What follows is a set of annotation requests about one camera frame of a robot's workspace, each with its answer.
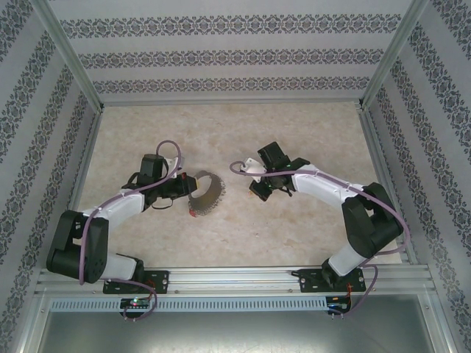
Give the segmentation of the aluminium mounting rail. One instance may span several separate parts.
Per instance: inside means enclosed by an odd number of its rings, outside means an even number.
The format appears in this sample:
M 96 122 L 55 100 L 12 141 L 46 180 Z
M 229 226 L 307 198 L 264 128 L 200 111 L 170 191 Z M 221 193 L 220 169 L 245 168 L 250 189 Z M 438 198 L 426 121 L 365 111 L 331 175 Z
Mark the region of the aluminium mounting rail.
M 167 295 L 254 296 L 302 293 L 292 267 L 170 268 Z M 434 292 L 436 284 L 426 265 L 379 265 L 364 268 L 364 281 L 373 294 Z

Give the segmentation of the aluminium table edge rail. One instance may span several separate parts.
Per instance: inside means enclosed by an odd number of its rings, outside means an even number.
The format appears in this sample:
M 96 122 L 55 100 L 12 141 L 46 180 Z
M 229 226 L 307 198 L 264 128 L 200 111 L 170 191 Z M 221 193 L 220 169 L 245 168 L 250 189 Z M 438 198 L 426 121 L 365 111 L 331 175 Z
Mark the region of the aluminium table edge rail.
M 96 140 L 97 129 L 102 118 L 102 111 L 100 109 L 95 113 L 91 120 L 87 135 L 85 136 L 85 144 L 79 155 L 78 166 L 73 178 L 71 194 L 67 202 L 65 212 L 59 217 L 57 227 L 52 238 L 52 243 L 49 253 L 46 258 L 46 267 L 48 270 L 52 269 L 53 259 L 56 253 L 64 252 L 73 243 L 73 239 L 78 233 L 77 229 L 80 228 L 80 218 L 77 208 L 80 203 L 83 185 L 90 163 L 90 155 L 93 152 L 93 144 Z
M 397 197 L 397 194 L 394 189 L 394 183 L 389 173 L 387 160 L 383 154 L 383 148 L 380 143 L 380 139 L 375 131 L 375 125 L 371 121 L 370 114 L 367 110 L 364 110 L 359 103 L 355 103 L 355 108 L 358 113 L 359 121 L 361 128 L 364 133 L 367 147 L 369 149 L 370 156 L 372 158 L 372 164 L 375 169 L 376 176 L 380 184 L 382 184 L 387 193 L 392 200 L 395 210 L 403 217 L 403 220 L 406 221 L 406 217 L 403 215 L 403 210 L 400 206 L 400 200 Z M 404 244 L 405 236 L 402 235 L 397 242 Z M 417 260 L 414 248 L 411 244 L 411 240 L 408 240 L 404 248 L 400 251 L 401 260 L 404 263 L 410 265 L 418 265 L 419 261 Z

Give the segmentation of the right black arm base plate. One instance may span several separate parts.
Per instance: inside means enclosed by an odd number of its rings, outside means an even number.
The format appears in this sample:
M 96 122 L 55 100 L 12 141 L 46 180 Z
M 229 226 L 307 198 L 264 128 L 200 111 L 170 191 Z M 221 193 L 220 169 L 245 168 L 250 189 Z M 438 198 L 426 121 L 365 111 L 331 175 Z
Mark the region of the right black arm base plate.
M 364 274 L 360 268 L 352 270 L 344 277 L 335 272 L 329 274 L 320 268 L 304 268 L 292 271 L 291 275 L 298 278 L 302 293 L 363 293 L 366 290 Z

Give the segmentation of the left circuit board green light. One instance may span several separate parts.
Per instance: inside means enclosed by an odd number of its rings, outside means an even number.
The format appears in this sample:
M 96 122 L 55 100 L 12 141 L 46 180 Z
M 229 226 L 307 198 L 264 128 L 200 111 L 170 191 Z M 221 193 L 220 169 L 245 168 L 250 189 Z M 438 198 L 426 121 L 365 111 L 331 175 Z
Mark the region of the left circuit board green light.
M 150 300 L 147 298 L 132 298 L 132 299 L 122 299 L 120 302 L 120 308 L 124 309 L 137 309 L 144 310 L 149 309 Z

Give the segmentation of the grey sheet metal panel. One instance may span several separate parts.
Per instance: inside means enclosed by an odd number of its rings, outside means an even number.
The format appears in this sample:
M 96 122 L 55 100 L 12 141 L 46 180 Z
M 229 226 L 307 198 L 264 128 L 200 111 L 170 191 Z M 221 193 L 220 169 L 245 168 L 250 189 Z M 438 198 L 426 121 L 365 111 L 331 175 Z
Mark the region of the grey sheet metal panel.
M 373 296 L 345 318 L 322 311 L 51 313 L 38 353 L 455 353 L 415 296 Z

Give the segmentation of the right aluminium frame post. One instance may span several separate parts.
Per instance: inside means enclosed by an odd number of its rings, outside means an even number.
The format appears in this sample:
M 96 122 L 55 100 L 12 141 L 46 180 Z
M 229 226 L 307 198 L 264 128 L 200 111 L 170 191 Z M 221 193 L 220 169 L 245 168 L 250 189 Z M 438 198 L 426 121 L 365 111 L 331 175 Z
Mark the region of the right aluminium frame post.
M 403 46 L 407 42 L 408 36 L 418 22 L 429 0 L 411 0 L 411 3 L 401 20 L 397 31 L 395 32 L 388 48 L 386 49 L 379 65 L 372 75 L 369 84 L 366 87 L 364 95 L 355 105 L 357 111 L 365 111 L 372 103 L 381 85 L 389 74 L 390 68 L 393 66 Z

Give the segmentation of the left aluminium frame post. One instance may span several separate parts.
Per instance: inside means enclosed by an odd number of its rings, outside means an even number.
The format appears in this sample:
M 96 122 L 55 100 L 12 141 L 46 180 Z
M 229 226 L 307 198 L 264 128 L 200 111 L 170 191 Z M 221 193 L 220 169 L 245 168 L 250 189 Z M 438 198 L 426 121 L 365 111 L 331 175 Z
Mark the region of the left aluminium frame post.
M 99 98 L 91 79 L 89 78 L 78 54 L 75 52 L 70 40 L 68 39 L 64 28 L 49 4 L 48 0 L 29 0 L 34 11 L 45 26 L 49 36 L 54 41 L 61 57 L 71 70 L 81 91 L 85 94 L 95 113 L 100 113 L 103 109 L 103 103 Z

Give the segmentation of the aluminium frame post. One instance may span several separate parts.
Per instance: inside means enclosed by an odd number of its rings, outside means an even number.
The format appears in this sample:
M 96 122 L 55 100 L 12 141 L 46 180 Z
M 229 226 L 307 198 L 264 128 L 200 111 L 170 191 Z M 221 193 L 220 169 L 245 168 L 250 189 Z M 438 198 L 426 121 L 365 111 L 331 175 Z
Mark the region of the aluminium frame post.
M 389 74 L 390 68 L 393 66 L 403 46 L 407 42 L 408 36 L 418 22 L 429 0 L 411 0 L 411 3 L 401 20 L 397 31 L 395 32 L 388 48 L 386 49 L 379 65 L 372 75 L 369 84 L 366 87 L 364 95 L 355 105 L 357 111 L 365 111 L 372 103 L 381 85 Z
M 34 11 L 45 26 L 49 36 L 54 41 L 61 57 L 71 70 L 81 91 L 85 94 L 95 113 L 100 113 L 103 109 L 103 103 L 99 98 L 91 79 L 89 78 L 78 54 L 75 52 L 70 40 L 68 39 L 64 28 L 49 4 L 48 0 L 29 0 Z

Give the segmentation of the left aluminium table edge rail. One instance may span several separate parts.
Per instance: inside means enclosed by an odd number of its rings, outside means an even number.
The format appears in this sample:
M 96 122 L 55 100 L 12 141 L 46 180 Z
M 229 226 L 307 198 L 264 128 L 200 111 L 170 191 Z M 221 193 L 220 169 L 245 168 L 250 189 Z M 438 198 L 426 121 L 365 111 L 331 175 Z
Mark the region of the left aluminium table edge rail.
M 83 185 L 90 163 L 90 155 L 93 152 L 93 144 L 96 140 L 97 129 L 102 118 L 102 111 L 100 109 L 95 113 L 91 120 L 87 135 L 85 136 L 85 144 L 79 155 L 78 166 L 73 178 L 71 194 L 67 202 L 65 212 L 59 217 L 57 227 L 52 238 L 52 243 L 49 253 L 46 258 L 46 267 L 48 270 L 52 269 L 53 259 L 56 253 L 64 252 L 73 243 L 73 239 L 78 233 L 77 229 L 80 228 L 80 218 L 77 208 L 80 203 Z

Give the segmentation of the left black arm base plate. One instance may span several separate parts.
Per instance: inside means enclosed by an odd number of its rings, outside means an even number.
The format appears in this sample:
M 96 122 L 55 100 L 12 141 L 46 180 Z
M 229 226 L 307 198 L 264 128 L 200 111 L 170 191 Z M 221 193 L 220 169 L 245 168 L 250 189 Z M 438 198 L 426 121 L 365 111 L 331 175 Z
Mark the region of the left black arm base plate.
M 156 294 L 166 294 L 169 284 L 168 271 L 144 270 L 140 275 L 134 276 L 128 282 L 107 280 L 103 284 L 104 294 L 150 294 L 150 287 Z

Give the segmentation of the right aluminium table edge rail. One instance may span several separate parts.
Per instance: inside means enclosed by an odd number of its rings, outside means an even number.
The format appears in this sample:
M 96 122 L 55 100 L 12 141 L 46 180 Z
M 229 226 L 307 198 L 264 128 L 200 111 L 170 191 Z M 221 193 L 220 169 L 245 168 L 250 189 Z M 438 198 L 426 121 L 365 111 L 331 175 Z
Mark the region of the right aluminium table edge rail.
M 372 164 L 375 169 L 376 176 L 380 184 L 382 184 L 387 193 L 392 200 L 395 210 L 403 217 L 403 220 L 406 221 L 406 217 L 403 215 L 403 210 L 400 206 L 400 200 L 397 197 L 397 194 L 394 189 L 394 183 L 389 173 L 387 160 L 383 154 L 383 148 L 380 143 L 380 139 L 375 131 L 375 125 L 371 121 L 370 114 L 367 110 L 364 110 L 359 103 L 355 103 L 355 108 L 358 113 L 359 121 L 361 128 L 364 133 L 367 147 L 369 149 L 370 156 L 372 158 Z M 397 242 L 404 244 L 405 236 L 402 235 Z M 404 263 L 410 265 L 418 265 L 419 261 L 417 260 L 414 248 L 411 244 L 411 240 L 408 240 L 404 248 L 400 251 L 401 260 Z

